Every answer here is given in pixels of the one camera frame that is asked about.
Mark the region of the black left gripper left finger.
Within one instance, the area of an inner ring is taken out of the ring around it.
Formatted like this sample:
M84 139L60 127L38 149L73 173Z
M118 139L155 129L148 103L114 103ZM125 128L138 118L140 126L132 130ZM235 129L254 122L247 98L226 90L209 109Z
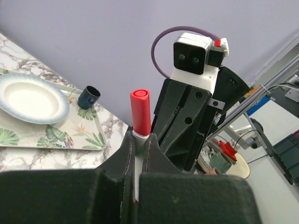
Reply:
M135 140L93 169L18 170L0 174L3 224L126 224L134 201Z

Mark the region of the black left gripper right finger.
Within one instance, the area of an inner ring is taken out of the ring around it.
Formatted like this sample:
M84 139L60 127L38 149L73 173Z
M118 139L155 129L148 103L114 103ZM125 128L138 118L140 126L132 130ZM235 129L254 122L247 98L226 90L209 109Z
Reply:
M141 224L260 224L249 184L231 175L186 175L150 134L139 179Z

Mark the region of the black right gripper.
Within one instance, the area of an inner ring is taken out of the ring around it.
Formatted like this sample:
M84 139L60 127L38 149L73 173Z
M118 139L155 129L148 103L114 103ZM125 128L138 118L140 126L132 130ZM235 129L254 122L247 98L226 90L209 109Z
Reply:
M221 67L212 98L224 102L222 110L208 106L211 93L166 79L154 110L152 132L161 151L180 170L190 171L216 113L225 114L249 86L232 70Z

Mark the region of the white marker red tip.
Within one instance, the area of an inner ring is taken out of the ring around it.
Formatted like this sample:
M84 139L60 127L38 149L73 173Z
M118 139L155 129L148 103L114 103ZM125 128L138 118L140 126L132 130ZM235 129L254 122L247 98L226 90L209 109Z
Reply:
M135 138L135 198L139 201L139 177L145 151L145 143L151 131L150 92L146 89L134 90L130 94Z

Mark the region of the floral leaf pattern tray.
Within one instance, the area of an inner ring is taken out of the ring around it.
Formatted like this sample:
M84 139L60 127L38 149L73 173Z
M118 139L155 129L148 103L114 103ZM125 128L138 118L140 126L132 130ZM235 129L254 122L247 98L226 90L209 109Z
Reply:
M50 82L68 98L68 116L55 124L33 124L17 119L0 109L2 147L68 148L102 150L106 138L94 107L84 110L78 104L81 90Z

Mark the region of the dark blue mug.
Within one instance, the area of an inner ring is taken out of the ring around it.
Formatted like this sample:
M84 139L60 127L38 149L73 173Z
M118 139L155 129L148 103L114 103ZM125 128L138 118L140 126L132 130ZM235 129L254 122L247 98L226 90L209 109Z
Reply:
M78 97L78 106L87 110L96 103L100 96L100 92L95 87L86 86Z

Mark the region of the white plate blue rim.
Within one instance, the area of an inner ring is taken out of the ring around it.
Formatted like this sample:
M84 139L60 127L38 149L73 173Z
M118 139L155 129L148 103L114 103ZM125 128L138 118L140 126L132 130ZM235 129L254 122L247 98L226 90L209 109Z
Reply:
M55 124L69 114L66 95L54 84L35 75L10 73L0 76L0 108L33 124Z

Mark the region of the aluminium frame rail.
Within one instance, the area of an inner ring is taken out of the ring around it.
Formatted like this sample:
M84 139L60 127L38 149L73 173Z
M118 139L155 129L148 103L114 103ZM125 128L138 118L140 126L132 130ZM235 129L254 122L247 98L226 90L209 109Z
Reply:
M280 49L273 53L264 66L255 74L252 84L258 89L226 116L215 134L228 127L243 115L253 104L279 83L287 81L299 71L299 31L292 33Z

